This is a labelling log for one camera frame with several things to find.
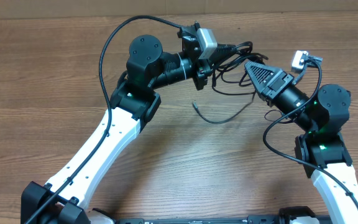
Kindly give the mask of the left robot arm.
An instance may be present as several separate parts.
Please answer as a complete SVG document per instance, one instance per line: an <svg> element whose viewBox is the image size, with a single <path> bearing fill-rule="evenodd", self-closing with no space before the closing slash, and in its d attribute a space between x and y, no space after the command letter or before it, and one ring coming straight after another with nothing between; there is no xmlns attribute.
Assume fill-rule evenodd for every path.
<svg viewBox="0 0 358 224"><path fill-rule="evenodd" d="M89 204L118 155L154 117L161 103L157 89L192 79L202 89L218 48L211 29L179 26L182 50L163 51L158 38L140 35L129 46L126 71L112 94L105 94L106 112L94 133L73 158L48 181L31 182L21 198L22 223L112 223Z"/></svg>

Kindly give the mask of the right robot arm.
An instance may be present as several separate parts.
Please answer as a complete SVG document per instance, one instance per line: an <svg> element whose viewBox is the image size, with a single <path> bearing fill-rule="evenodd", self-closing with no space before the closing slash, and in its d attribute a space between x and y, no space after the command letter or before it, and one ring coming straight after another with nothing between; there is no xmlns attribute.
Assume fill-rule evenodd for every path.
<svg viewBox="0 0 358 224"><path fill-rule="evenodd" d="M318 80L311 96L299 90L295 77L281 68L247 62L245 70L259 97L275 106L283 119L291 119L304 134L295 139L295 155L289 156L262 140L279 156L303 165L306 175L322 197L333 223L358 223L358 183L341 129L349 120L351 93L340 85Z"/></svg>

